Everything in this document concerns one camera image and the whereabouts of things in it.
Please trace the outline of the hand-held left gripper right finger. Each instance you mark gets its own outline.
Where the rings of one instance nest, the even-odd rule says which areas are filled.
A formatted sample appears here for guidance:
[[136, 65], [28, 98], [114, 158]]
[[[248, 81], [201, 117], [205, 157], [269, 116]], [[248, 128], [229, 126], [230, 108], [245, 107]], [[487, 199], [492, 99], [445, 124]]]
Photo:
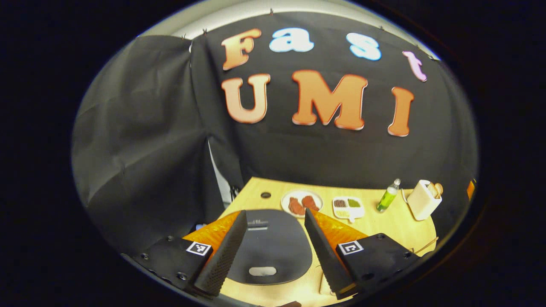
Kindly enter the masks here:
[[365, 235], [318, 211], [306, 209], [304, 225], [337, 299], [374, 295], [421, 260], [384, 233]]

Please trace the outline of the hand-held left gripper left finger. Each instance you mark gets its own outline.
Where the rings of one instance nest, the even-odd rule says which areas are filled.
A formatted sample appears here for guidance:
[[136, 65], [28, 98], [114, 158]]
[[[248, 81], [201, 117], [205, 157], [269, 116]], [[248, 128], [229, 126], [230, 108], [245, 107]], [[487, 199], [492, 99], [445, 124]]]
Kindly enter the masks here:
[[244, 235], [240, 210], [190, 233], [166, 233], [122, 257], [142, 273], [185, 295], [217, 297]]

